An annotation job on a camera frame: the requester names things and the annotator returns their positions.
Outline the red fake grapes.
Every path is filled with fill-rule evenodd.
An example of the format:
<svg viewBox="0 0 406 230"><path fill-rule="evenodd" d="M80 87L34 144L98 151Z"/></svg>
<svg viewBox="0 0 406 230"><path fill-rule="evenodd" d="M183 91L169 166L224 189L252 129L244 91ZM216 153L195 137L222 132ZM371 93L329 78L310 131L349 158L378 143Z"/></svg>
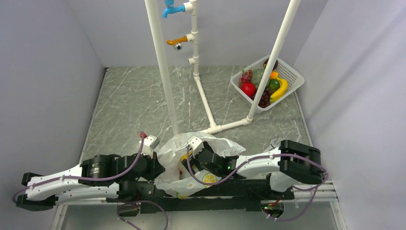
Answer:
<svg viewBox="0 0 406 230"><path fill-rule="evenodd" d="M247 82L251 82L252 79L252 70L248 70L242 73L241 77L239 78L238 86L241 88L243 84Z"/></svg>

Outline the yellow fake bananas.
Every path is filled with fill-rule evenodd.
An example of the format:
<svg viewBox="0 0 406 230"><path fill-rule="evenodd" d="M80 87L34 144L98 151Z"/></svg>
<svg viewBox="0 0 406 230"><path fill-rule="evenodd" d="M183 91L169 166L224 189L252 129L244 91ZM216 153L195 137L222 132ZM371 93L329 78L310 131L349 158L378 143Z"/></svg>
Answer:
<svg viewBox="0 0 406 230"><path fill-rule="evenodd" d="M288 89L288 81L285 79L277 78L276 79L280 83L280 87L278 90L276 90L271 96L270 96L270 102L276 102L279 100L284 94L286 93Z"/></svg>

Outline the yellow fake lemon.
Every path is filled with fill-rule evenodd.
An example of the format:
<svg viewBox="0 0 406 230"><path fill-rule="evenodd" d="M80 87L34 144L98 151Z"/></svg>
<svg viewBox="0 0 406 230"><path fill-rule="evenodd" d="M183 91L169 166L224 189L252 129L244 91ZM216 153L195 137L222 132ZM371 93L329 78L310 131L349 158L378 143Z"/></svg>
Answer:
<svg viewBox="0 0 406 230"><path fill-rule="evenodd" d="M182 157L181 157L181 162L183 162L183 161L186 161L187 160L187 158L190 158L192 156L192 153L190 153L189 155L186 155L186 154L184 154Z"/></svg>

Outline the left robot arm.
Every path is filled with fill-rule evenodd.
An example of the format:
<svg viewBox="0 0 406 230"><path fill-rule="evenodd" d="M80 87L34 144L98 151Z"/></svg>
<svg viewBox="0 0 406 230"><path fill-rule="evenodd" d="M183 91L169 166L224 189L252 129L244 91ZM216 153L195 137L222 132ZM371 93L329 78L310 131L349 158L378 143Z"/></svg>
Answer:
<svg viewBox="0 0 406 230"><path fill-rule="evenodd" d="M23 175L24 189L13 202L29 211L50 210L73 200L105 198L107 202L130 202L141 197L144 185L164 173L157 154L97 155L63 172L49 176L27 172Z"/></svg>

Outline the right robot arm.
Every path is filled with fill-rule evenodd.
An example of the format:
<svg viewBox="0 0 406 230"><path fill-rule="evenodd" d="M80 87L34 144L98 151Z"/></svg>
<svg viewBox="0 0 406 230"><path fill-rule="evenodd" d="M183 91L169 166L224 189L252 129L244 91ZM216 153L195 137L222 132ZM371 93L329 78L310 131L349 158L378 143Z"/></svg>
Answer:
<svg viewBox="0 0 406 230"><path fill-rule="evenodd" d="M186 148L199 167L220 178L215 183L209 183L191 173L197 182L212 186L229 179L242 180L267 173L269 177L264 185L264 194L270 199L277 198L298 183L322 184L327 173L321 165L319 149L292 140L283 140L279 147L251 156L222 157L208 142L197 137L192 137Z"/></svg>

